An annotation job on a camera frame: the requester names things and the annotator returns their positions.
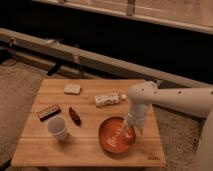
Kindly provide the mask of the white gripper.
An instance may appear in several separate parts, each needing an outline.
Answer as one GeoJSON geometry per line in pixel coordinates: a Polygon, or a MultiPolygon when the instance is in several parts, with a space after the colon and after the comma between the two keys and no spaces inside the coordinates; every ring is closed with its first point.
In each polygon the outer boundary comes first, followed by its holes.
{"type": "Polygon", "coordinates": [[[121,134],[125,135],[127,129],[129,128],[128,124],[132,127],[138,127],[135,129],[135,134],[138,137],[142,137],[143,135],[143,125],[145,122],[145,117],[150,108],[149,104],[130,104],[128,113],[126,115],[126,122],[122,124],[121,134]]]}

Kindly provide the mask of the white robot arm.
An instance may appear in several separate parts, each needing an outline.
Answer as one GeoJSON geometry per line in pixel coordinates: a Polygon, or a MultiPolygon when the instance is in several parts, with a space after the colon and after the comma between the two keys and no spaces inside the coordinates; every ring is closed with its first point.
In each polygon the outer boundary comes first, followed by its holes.
{"type": "Polygon", "coordinates": [[[213,171],[213,86],[159,89],[154,82],[146,81],[130,86],[127,96],[130,105],[123,130],[143,127],[152,104],[205,118],[191,171],[213,171]]]}

